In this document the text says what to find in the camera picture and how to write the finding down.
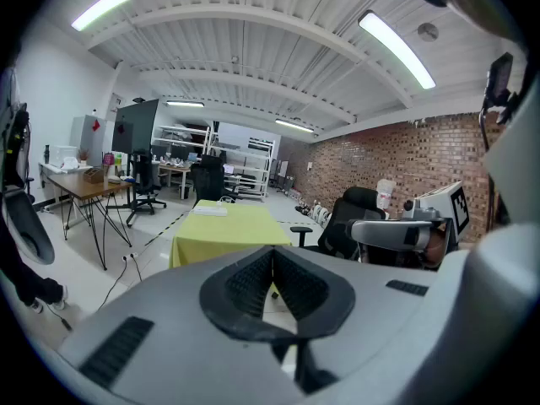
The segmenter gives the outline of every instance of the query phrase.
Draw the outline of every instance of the ceiling light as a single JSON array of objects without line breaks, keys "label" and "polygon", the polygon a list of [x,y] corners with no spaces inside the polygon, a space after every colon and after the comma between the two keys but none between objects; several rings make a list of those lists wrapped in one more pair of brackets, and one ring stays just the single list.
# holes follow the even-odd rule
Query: ceiling light
[{"label": "ceiling light", "polygon": [[204,104],[202,102],[185,102],[184,100],[167,100],[167,105],[195,106],[197,108],[203,108],[204,107]]},{"label": "ceiling light", "polygon": [[382,42],[382,45],[392,51],[407,69],[411,71],[424,89],[435,87],[435,81],[431,78],[419,58],[416,57],[413,50],[382,19],[373,12],[368,11],[359,19],[358,24]]},{"label": "ceiling light", "polygon": [[279,124],[279,125],[293,127],[294,129],[300,129],[301,131],[305,131],[305,132],[313,132],[313,129],[309,129],[308,127],[303,127],[303,126],[300,126],[300,125],[295,125],[294,123],[290,123],[290,122],[285,121],[285,120],[279,120],[278,118],[276,119],[276,123]]},{"label": "ceiling light", "polygon": [[75,19],[71,26],[75,30],[81,31],[90,23],[98,19],[101,15],[106,14],[111,9],[126,1],[127,0],[99,0],[89,9],[87,9],[86,12],[84,12],[80,17]]}]

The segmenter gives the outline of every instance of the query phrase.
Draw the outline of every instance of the table with yellow tablecloth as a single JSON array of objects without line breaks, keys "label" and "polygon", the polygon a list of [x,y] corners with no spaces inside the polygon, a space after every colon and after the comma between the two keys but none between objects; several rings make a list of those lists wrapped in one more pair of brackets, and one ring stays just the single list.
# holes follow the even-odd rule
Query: table with yellow tablecloth
[{"label": "table with yellow tablecloth", "polygon": [[[201,200],[197,206],[216,206]],[[253,246],[286,245],[289,237],[263,206],[224,202],[227,216],[189,213],[176,232],[169,255],[169,267],[206,261]]]}]

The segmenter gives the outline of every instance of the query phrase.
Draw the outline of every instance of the shoe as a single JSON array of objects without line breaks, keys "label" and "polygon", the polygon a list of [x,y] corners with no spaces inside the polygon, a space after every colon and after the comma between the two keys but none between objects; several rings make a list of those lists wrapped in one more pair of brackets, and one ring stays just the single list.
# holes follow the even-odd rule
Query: shoe
[{"label": "shoe", "polygon": [[52,307],[57,311],[62,311],[66,307],[66,300],[68,299],[68,287],[62,285],[62,298],[57,303],[53,303]]},{"label": "shoe", "polygon": [[34,300],[34,303],[32,303],[30,307],[35,313],[40,314],[43,312],[43,304],[39,300]]}]

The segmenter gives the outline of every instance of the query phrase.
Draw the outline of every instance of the white tile floor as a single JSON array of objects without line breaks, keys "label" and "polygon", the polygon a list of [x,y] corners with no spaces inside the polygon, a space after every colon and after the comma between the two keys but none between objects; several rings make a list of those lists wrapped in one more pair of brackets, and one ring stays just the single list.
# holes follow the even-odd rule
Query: white tile floor
[{"label": "white tile floor", "polygon": [[[175,222],[170,229],[166,230],[151,244],[147,246],[145,244],[181,216],[182,213],[188,212],[193,206],[195,197],[190,194],[188,200],[181,201],[178,197],[178,189],[172,187],[162,189],[158,199],[166,201],[167,208],[155,207],[154,216],[150,216],[148,213],[138,214],[132,222],[132,228],[127,230],[132,242],[131,249],[126,242],[111,230],[110,226],[107,227],[108,232],[105,235],[107,271],[104,271],[101,267],[94,238],[86,222],[73,226],[68,231],[67,240],[64,240],[60,208],[53,210],[53,213],[38,213],[51,238],[56,258],[49,266],[41,266],[34,262],[29,262],[29,266],[43,278],[54,278],[60,284],[68,286],[67,307],[62,312],[62,316],[67,319],[72,327],[75,327],[81,320],[93,314],[100,307],[107,292],[124,268],[122,256],[128,255],[130,252],[138,253],[137,262],[143,280],[168,268],[170,243],[185,216]],[[294,223],[305,224],[314,230],[313,233],[306,235],[305,244],[307,246],[316,245],[316,241],[322,233],[322,228],[318,224],[294,210],[295,201],[287,198],[283,193],[276,192],[275,189],[269,189],[269,196],[265,202],[242,200],[239,203],[265,206],[279,222],[294,246],[297,246],[299,241],[298,235],[289,230],[289,227],[294,226]],[[128,214],[127,210],[121,211],[124,221]],[[112,211],[111,217],[120,226],[116,212]],[[102,230],[103,218],[99,218],[97,213],[95,218],[96,229]],[[98,233],[98,238],[101,245],[102,235],[100,233]],[[107,302],[112,301],[138,283],[137,269],[133,262],[129,262],[126,271],[112,290]],[[2,277],[2,284],[7,291],[15,313],[25,328],[41,337],[53,348],[57,348],[68,335],[60,320],[47,308],[41,314],[36,314],[18,300],[13,285],[4,277]],[[264,311],[263,319],[265,321],[291,331],[296,330],[296,322],[281,298],[272,300],[268,296]],[[285,364],[292,361],[294,361],[294,356],[288,355]]]}]

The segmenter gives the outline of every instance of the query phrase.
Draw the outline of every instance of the wooden box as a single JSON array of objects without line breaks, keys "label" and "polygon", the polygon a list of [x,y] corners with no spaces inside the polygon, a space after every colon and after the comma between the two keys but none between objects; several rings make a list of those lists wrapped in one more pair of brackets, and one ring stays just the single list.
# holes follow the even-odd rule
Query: wooden box
[{"label": "wooden box", "polygon": [[90,168],[83,173],[83,180],[88,183],[103,183],[103,170],[100,168]]}]

